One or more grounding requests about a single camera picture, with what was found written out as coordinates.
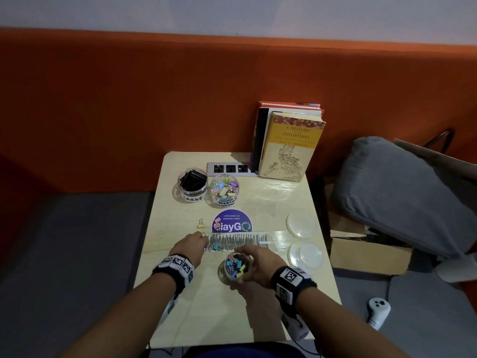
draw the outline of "white cylinder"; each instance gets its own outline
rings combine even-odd
[[[442,280],[448,283],[477,280],[477,253],[445,260],[434,270]]]

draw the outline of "black wristband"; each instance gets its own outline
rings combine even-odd
[[[186,256],[175,254],[165,258],[152,270],[152,274],[158,272],[168,274],[174,279],[176,282],[175,295],[178,296],[194,278],[194,265]]]
[[[282,310],[290,317],[296,316],[295,303],[298,295],[309,287],[317,287],[310,275],[294,266],[278,268],[273,274],[270,284],[280,301]]]

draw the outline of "map of the philippines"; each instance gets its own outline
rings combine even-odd
[[[301,166],[298,164],[300,162],[299,158],[293,157],[294,145],[284,145],[280,148],[278,152],[278,159],[280,163],[274,162],[270,165],[270,168],[263,175],[267,176],[273,171],[281,169],[291,181],[300,182],[301,181]]]

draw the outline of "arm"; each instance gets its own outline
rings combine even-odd
[[[183,254],[197,268],[207,244],[207,236],[196,232],[180,240],[169,254]],[[112,307],[62,357],[138,357],[175,291],[176,283],[168,274],[152,275]]]
[[[267,248],[245,245],[235,249],[253,256],[253,269],[239,283],[254,281],[271,289],[271,277],[286,262]],[[401,349],[356,315],[315,288],[298,295],[295,308],[327,357],[408,358]]]

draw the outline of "person's left hand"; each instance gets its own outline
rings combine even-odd
[[[188,234],[182,240],[176,242],[169,255],[182,254],[186,256],[190,262],[197,267],[200,265],[204,248],[208,244],[208,236],[202,236],[202,233],[196,231]]]

